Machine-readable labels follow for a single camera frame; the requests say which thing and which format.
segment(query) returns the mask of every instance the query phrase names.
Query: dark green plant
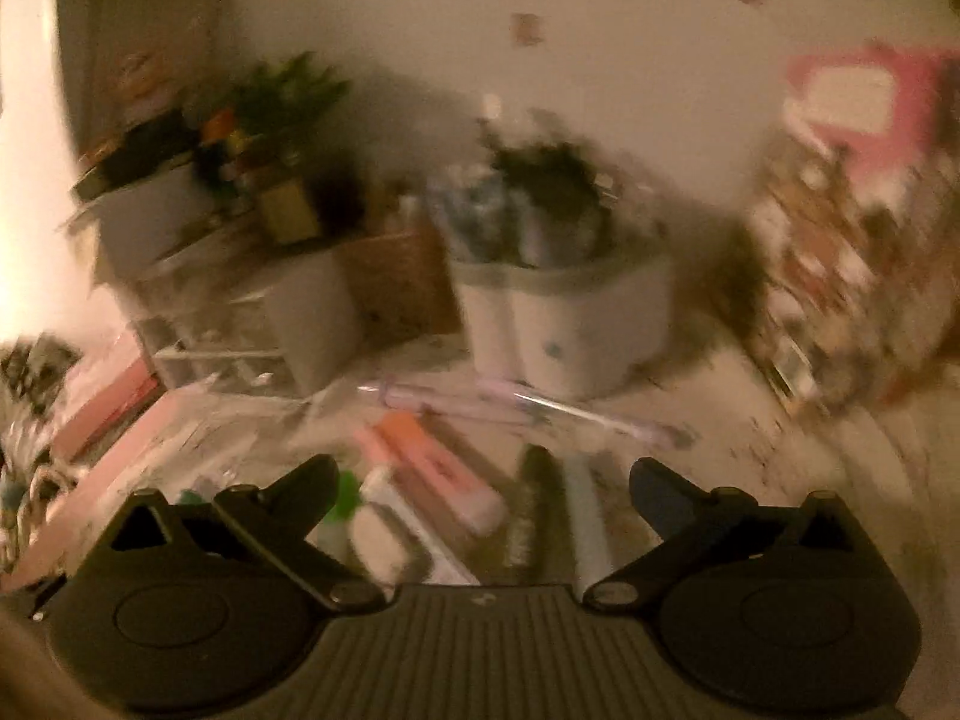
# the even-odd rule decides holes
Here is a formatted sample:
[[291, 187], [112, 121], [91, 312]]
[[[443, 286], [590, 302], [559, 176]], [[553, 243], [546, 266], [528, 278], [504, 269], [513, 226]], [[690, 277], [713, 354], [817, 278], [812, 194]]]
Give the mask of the dark green plant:
[[347, 95], [350, 83], [334, 68], [318, 71], [312, 52], [280, 66], [261, 62], [233, 89], [237, 124], [281, 151], [309, 152], [317, 122]]
[[508, 187], [525, 190], [534, 205], [561, 220], [581, 218], [599, 208], [596, 170], [584, 148], [569, 141], [538, 141], [505, 146], [487, 122], [481, 122], [481, 143], [491, 151], [491, 167]]

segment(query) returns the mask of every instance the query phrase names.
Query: beige wall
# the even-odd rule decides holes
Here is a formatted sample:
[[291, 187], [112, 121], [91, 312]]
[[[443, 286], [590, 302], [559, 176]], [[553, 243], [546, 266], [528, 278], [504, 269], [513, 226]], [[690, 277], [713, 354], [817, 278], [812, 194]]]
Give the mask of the beige wall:
[[[514, 124], [547, 108], [677, 183], [670, 221], [693, 265], [747, 196], [789, 55], [871, 37], [960, 42], [947, 0], [238, 1], [255, 52], [312, 47], [349, 69], [347, 125], [383, 163], [464, 158], [486, 93]], [[539, 47], [512, 46], [515, 12], [544, 20]]]
[[105, 290], [88, 296], [56, 227], [75, 181], [44, 34], [45, 0], [0, 0], [0, 340], [53, 330], [94, 346], [123, 326]]

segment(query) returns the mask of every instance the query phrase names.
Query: white pen holder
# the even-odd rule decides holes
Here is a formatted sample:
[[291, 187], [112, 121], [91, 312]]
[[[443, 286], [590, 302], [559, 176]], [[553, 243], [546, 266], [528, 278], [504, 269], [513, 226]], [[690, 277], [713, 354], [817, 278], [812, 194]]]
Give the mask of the white pen holder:
[[635, 241], [582, 266], [450, 262], [473, 365], [551, 397], [596, 397], [666, 346], [673, 269], [660, 242]]

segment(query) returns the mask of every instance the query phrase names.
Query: screw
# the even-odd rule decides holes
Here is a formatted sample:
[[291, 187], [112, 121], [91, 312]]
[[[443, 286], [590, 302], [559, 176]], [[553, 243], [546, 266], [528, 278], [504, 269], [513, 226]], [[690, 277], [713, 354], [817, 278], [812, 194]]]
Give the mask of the screw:
[[378, 604], [383, 594], [369, 581], [341, 581], [330, 589], [330, 600], [344, 611], [357, 611]]
[[626, 608], [637, 603], [640, 593], [628, 581], [604, 581], [590, 591], [590, 600], [599, 608]]

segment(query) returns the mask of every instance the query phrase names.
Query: wall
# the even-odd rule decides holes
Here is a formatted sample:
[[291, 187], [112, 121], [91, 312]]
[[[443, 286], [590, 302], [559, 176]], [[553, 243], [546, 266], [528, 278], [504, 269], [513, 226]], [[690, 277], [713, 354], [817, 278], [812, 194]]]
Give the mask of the wall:
[[[473, 119], [496, 93], [512, 127], [556, 112], [611, 153], [671, 178], [668, 212], [694, 272], [740, 208], [781, 100], [781, 67], [868, 38], [960, 39], [947, 0], [237, 0], [246, 49], [310, 47], [357, 80], [337, 132], [386, 167], [432, 170], [475, 154]], [[512, 13], [544, 42], [514, 47]]]
[[89, 348], [125, 321], [106, 290], [88, 294], [56, 229], [75, 175], [44, 3], [0, 0], [0, 340], [52, 330]]

